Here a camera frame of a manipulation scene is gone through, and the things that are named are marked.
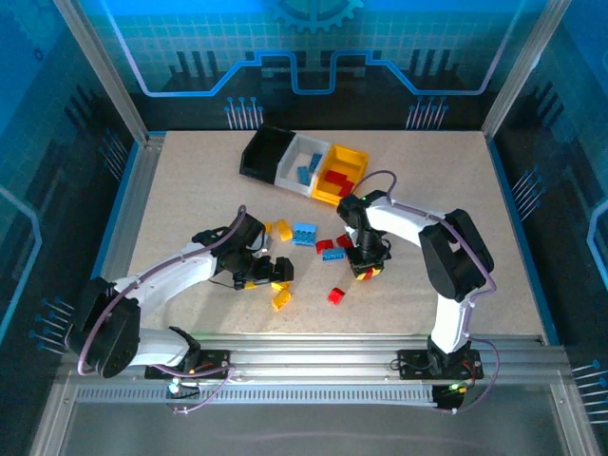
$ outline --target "black mounting bracket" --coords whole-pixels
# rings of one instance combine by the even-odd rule
[[[477,350],[468,350],[460,363],[453,364],[439,373],[432,372],[427,350],[400,350],[397,352],[397,360],[401,380],[468,380],[471,378],[471,372],[463,363],[475,370],[476,380],[484,378],[482,358]]]
[[[183,373],[190,373],[190,371],[194,371],[193,373],[205,372],[215,368],[221,368],[223,366],[227,366],[230,364],[230,352],[227,350],[200,350],[198,357],[196,358],[196,362],[194,366],[191,367],[188,371],[184,371],[184,366],[182,365],[184,361],[181,361],[179,365],[177,365],[174,370],[175,371],[183,371]],[[228,369],[218,372],[212,373],[211,375],[205,375],[201,378],[213,378],[223,380],[228,376]],[[164,373],[156,368],[148,366],[145,368],[145,374],[143,378],[147,380],[171,380],[174,375],[170,373]]]

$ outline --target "blue wall panel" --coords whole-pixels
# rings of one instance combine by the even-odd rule
[[[151,129],[240,128],[225,115],[238,97],[289,128],[467,129],[481,126],[544,3],[87,0],[85,10]]]
[[[133,140],[51,1],[0,0],[0,43],[0,448],[12,455],[35,435],[64,351],[60,301],[89,279]]]
[[[519,217],[573,367],[608,364],[607,21],[572,2],[495,138],[514,198],[536,194]]]

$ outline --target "beige table surface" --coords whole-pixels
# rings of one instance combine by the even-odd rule
[[[471,330],[485,334],[541,334],[542,325],[504,207],[494,168],[479,132],[309,131],[330,143],[370,154],[368,172],[388,168],[400,201],[435,211],[462,208],[472,216],[494,257],[499,291],[482,299]],[[238,206],[261,221],[286,219],[317,226],[317,239],[344,231],[334,206],[238,173],[253,131],[169,132],[146,205],[130,273],[180,250],[199,231],[228,224]],[[362,192],[386,189],[372,178]],[[437,294],[420,250],[396,237],[393,259],[373,280],[354,280],[348,261],[323,263],[312,247],[275,237],[273,257],[294,264],[293,299],[279,313],[269,286],[236,292],[209,282],[191,287],[145,319],[148,328],[176,325],[194,333],[406,333],[428,334]],[[231,283],[228,273],[216,277]],[[333,287],[346,291],[338,307]]]

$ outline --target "yellow container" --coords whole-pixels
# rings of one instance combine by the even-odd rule
[[[337,206],[342,197],[339,196],[342,187],[335,183],[325,181],[325,173],[335,171],[346,174],[348,181],[356,185],[368,166],[368,154],[349,149],[343,145],[334,144],[323,161],[321,171],[318,173],[311,196],[316,200],[328,202]]]

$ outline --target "white robotic arm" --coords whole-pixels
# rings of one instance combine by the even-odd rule
[[[246,282],[293,280],[288,258],[273,264],[263,255],[271,242],[263,223],[243,213],[234,228],[198,233],[180,252],[142,273],[113,283],[97,277],[81,295],[66,343],[105,378],[129,366],[162,365],[188,372],[197,366],[199,343],[179,328],[140,328],[142,316],[222,271],[232,273],[236,290]]]
[[[468,297],[485,284],[485,278],[457,239],[437,220],[448,220],[491,271],[493,260],[468,214],[462,210],[447,215],[416,210],[389,200],[381,191],[361,199],[350,195],[341,200],[337,212],[347,222],[353,243],[347,256],[357,277],[375,276],[384,269],[384,261],[390,259],[390,245],[382,239],[385,233],[422,249],[429,280],[438,293],[435,326],[428,340],[429,358],[437,358],[437,371],[442,365],[457,362],[452,358],[459,356],[453,353],[466,349],[469,336],[467,326],[474,304]],[[369,270],[374,274],[365,275]]]
[[[386,198],[372,202],[366,209],[366,213],[373,229],[392,233],[418,247],[421,246],[419,236],[422,230],[435,224],[429,218],[404,212],[398,206],[390,204]],[[433,213],[433,215],[441,219],[446,216],[439,213]],[[351,235],[351,239],[353,242],[356,241],[356,237],[353,238],[353,235]],[[467,299],[457,302],[438,294],[435,326],[430,338],[443,352],[456,352],[466,343],[465,316],[467,312],[470,312]]]

